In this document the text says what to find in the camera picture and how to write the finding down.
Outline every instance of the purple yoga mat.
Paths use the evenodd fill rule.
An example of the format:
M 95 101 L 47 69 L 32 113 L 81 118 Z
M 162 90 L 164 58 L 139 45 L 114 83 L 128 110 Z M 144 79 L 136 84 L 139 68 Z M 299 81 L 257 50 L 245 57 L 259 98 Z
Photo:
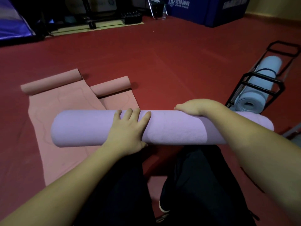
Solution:
M 147 111 L 141 111 L 141 119 Z M 150 144 L 196 145 L 225 144 L 212 122 L 206 117 L 181 111 L 153 110 L 142 140 Z M 66 110 L 58 114 L 51 127 L 53 143 L 58 147 L 102 145 L 108 136 L 115 110 Z M 259 114 L 238 114 L 274 130 L 272 122 Z

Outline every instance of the plastic bottle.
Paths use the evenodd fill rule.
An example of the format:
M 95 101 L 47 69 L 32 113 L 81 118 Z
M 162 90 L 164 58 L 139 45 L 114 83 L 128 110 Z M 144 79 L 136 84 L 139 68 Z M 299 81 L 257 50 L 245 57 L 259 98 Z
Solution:
M 164 4 L 163 13 L 162 13 L 162 20 L 165 20 L 166 16 L 167 16 L 167 13 L 166 13 L 166 4 Z

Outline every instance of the wall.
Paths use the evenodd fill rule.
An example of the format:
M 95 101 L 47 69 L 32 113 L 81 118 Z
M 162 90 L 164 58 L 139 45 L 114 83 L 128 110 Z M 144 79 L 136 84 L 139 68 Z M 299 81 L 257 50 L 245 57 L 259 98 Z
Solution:
M 246 13 L 301 20 L 301 0 L 250 0 Z

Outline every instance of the black pants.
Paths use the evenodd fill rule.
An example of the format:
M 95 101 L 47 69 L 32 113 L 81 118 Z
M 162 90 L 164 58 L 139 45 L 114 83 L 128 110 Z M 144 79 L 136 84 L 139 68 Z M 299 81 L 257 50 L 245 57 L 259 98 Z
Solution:
M 242 191 L 216 145 L 185 146 L 164 184 L 163 225 L 255 225 Z M 139 153 L 118 161 L 99 182 L 74 226 L 154 225 Z

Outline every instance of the hand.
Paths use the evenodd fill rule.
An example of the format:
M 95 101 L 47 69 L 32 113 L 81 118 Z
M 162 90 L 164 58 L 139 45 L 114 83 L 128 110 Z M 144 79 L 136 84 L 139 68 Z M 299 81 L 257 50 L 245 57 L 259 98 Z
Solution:
M 148 111 L 139 122 L 140 109 L 137 108 L 134 111 L 128 109 L 122 119 L 120 119 L 121 112 L 121 110 L 115 112 L 112 127 L 103 146 L 120 151 L 122 156 L 126 156 L 147 146 L 141 141 L 141 137 L 151 118 L 151 112 Z
M 218 109 L 220 106 L 223 105 L 210 99 L 193 99 L 176 105 L 174 110 L 179 110 L 193 116 L 207 116 L 212 109 Z

